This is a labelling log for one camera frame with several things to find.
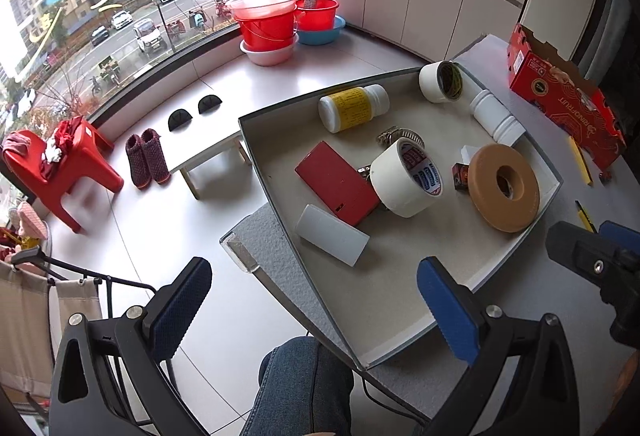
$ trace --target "white tray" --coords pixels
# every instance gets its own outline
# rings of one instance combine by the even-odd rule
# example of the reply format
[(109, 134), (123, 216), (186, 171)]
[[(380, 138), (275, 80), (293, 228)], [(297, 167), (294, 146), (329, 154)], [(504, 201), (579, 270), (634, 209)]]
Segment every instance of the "white tray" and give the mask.
[[(416, 285), (418, 263), (437, 256), (453, 278), (475, 291), (507, 260), (538, 221), (561, 185), (561, 178), (528, 137), (514, 146), (529, 161), (540, 186), (540, 209), (532, 225), (517, 235), (484, 221), (468, 194), (453, 188), (451, 168), (460, 149), (494, 142), (469, 114), (483, 88), (463, 73), (465, 89), (455, 103), (433, 105), (418, 87), (418, 69), (370, 77), (297, 97), (241, 117), (240, 126), (261, 184), (310, 283), (356, 365), (368, 369), (407, 347), (435, 325)], [(318, 117), (321, 96), (382, 84), (391, 109), (367, 124), (332, 135)], [(351, 268), (296, 235), (307, 204), (327, 210), (294, 171), (325, 140), (354, 168), (369, 165), (382, 149), (376, 136), (393, 125), (423, 139), (444, 180), (443, 199), (412, 218), (375, 210), (358, 225), (369, 244)]]

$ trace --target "person's leg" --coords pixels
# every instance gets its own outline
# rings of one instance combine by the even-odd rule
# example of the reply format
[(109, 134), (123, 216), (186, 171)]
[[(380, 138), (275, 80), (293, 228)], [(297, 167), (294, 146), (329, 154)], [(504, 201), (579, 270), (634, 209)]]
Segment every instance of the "person's leg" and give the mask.
[(350, 436), (353, 372), (314, 337), (297, 337), (265, 356), (260, 391), (241, 436)]

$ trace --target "small red box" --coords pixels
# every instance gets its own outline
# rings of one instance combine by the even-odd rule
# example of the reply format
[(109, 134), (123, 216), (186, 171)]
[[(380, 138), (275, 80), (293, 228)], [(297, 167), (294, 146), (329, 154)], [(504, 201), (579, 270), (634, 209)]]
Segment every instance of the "small red box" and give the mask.
[(583, 79), (548, 42), (518, 23), (507, 48), (509, 87), (562, 127), (603, 171), (625, 149), (625, 140), (602, 91)]
[(296, 172), (336, 216), (352, 227), (380, 203), (373, 186), (324, 141), (305, 156)]

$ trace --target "metal screw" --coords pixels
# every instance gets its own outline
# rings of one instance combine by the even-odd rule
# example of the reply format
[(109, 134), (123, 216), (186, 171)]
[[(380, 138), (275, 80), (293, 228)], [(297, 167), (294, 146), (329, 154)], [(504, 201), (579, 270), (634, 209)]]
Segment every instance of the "metal screw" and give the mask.
[(142, 315), (142, 306), (132, 306), (127, 310), (127, 317), (130, 319), (137, 319)]
[(69, 317), (69, 324), (71, 324), (71, 326), (76, 326), (81, 322), (82, 322), (82, 314), (80, 313), (74, 313), (73, 315), (71, 315), (71, 317)]
[(495, 304), (490, 304), (484, 311), (486, 311), (486, 314), (491, 318), (499, 319), (500, 317), (502, 317), (502, 308), (496, 306)]
[(557, 315), (547, 313), (545, 314), (545, 322), (549, 324), (549, 326), (557, 326), (560, 321), (558, 320)]

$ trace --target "fruit box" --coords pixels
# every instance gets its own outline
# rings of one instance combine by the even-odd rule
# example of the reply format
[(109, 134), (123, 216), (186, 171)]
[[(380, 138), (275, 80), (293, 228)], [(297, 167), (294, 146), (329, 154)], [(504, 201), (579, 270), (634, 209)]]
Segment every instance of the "fruit box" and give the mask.
[(602, 91), (583, 79), (548, 42), (516, 24), (507, 48), (509, 87), (562, 127), (603, 171), (625, 149), (613, 112)]

